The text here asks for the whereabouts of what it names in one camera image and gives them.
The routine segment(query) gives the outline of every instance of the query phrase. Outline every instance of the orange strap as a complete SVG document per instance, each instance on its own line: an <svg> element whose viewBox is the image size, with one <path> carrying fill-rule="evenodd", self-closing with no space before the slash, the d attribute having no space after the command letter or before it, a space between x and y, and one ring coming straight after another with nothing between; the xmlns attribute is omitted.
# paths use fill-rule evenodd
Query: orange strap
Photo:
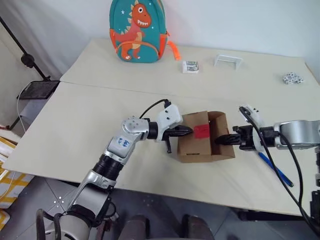
<svg viewBox="0 0 320 240"><path fill-rule="evenodd" d="M124 42L120 43L119 46L117 46L115 48L115 52L118 53L119 48L121 48L121 46L125 45L125 44L139 44L139 45L148 46L150 48L153 48L155 50L156 54L159 56L158 49L155 46L153 46L152 44L150 44L148 42L144 42L144 41L124 41Z"/></svg>
<svg viewBox="0 0 320 240"><path fill-rule="evenodd" d="M167 37L167 34L160 34L159 59L165 52Z"/></svg>
<svg viewBox="0 0 320 240"><path fill-rule="evenodd" d="M116 48L116 35L115 35L115 30L110 28L110 39L112 41L113 47Z"/></svg>
<svg viewBox="0 0 320 240"><path fill-rule="evenodd" d="M175 60L181 60L180 52L177 48L177 45L175 45L172 41L168 41L167 44L172 48L172 52L174 55Z"/></svg>

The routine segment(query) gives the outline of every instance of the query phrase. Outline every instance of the white wall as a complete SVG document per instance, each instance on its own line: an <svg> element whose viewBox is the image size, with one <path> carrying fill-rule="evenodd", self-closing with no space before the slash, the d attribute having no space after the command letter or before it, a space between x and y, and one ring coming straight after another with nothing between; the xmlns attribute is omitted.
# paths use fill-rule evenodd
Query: white wall
<svg viewBox="0 0 320 240"><path fill-rule="evenodd" d="M319 0L163 3L167 29L176 43L304 57L320 81ZM2 0L0 14L41 59L42 67L59 78L90 38L109 37L110 4L111 0Z"/></svg>
<svg viewBox="0 0 320 240"><path fill-rule="evenodd" d="M17 95L29 82L41 80L34 69L25 67L22 52L0 25L0 125L11 125L18 117Z"/></svg>

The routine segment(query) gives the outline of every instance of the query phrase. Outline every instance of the backpack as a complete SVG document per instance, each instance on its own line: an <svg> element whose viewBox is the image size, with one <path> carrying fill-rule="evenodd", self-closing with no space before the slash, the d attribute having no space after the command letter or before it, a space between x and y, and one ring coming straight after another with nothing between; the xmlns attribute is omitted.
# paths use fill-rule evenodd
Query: backpack
<svg viewBox="0 0 320 240"><path fill-rule="evenodd" d="M122 60L153 63L162 57L168 32L161 0L113 0L109 20L110 38Z"/></svg>

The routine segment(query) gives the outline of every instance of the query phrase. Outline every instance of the blue pen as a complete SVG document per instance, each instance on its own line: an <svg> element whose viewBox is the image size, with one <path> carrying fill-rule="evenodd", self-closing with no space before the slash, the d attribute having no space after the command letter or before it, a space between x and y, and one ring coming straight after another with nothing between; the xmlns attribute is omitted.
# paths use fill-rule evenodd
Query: blue pen
<svg viewBox="0 0 320 240"><path fill-rule="evenodd" d="M264 155L262 152L258 152L258 155L260 156L260 158L265 161L266 164L269 165L269 167L273 170L274 167L272 166L271 164L271 161L269 160L269 158L267 158L266 155ZM289 178L287 178L286 175L284 175L284 173L279 169L279 168L276 168L280 177L282 178L282 180L289 186L289 187L293 187L294 186L294 183L292 181L290 181Z"/></svg>

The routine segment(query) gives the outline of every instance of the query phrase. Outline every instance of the white table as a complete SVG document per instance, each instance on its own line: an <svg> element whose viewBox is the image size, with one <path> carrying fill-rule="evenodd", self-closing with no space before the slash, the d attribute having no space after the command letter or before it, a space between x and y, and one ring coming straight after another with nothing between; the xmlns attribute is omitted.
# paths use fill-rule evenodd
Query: white table
<svg viewBox="0 0 320 240"><path fill-rule="evenodd" d="M108 40L90 43L62 77L62 83L35 119L4 167L61 180L80 182L92 168L121 121L139 116L149 105L169 98L182 114L226 113L231 131L246 125L238 112L249 103L260 109L267 125L287 120L320 119L320 87L300 58L208 48L180 47L183 59L198 60L200 73L182 74L167 50L154 64L122 62ZM217 53L244 58L234 66L212 66ZM281 75L295 71L302 85L284 85ZM161 108L150 111L154 118ZM172 141L175 152L176 141ZM274 172L253 152L234 148L234 159L211 163L180 163L164 143L137 144L120 172L117 188L265 212L298 215L299 210ZM298 186L298 174L288 151L272 149L278 167ZM309 212L316 189L316 156L312 149L296 151L303 180L303 206Z"/></svg>

